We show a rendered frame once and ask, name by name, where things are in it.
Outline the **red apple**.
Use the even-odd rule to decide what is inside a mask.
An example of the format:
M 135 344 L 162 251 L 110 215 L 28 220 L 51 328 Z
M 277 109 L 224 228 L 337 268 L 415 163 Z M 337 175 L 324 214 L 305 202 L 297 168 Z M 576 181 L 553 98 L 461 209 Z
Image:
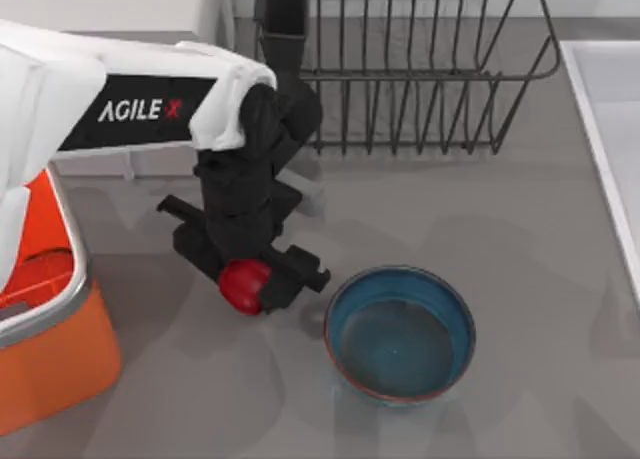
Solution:
M 221 271 L 218 287 L 226 301 L 238 312 L 254 316 L 262 312 L 260 291 L 271 275 L 259 259 L 231 261 Z

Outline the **blue bowl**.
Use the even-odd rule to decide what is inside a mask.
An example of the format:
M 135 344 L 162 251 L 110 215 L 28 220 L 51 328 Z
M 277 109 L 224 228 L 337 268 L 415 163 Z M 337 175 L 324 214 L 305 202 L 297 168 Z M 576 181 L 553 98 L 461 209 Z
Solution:
M 463 296 L 424 268 L 384 264 L 344 280 L 329 300 L 323 340 L 344 384 L 388 407 L 446 394 L 469 370 L 477 327 Z

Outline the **orange bin with white rim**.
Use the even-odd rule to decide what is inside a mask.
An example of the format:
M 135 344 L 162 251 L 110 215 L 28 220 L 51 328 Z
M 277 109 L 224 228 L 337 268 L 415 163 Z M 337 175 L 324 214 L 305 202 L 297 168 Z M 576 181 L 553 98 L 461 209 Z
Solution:
M 27 186 L 19 248 L 0 286 L 0 435 L 110 387 L 116 333 L 53 167 Z

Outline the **black cutlery holder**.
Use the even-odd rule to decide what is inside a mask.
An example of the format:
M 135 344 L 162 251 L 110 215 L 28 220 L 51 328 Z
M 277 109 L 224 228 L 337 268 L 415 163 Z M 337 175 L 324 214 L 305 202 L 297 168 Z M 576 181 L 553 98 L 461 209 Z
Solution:
M 309 29 L 310 0 L 255 0 L 254 21 L 266 65 L 276 74 L 278 89 L 297 79 Z

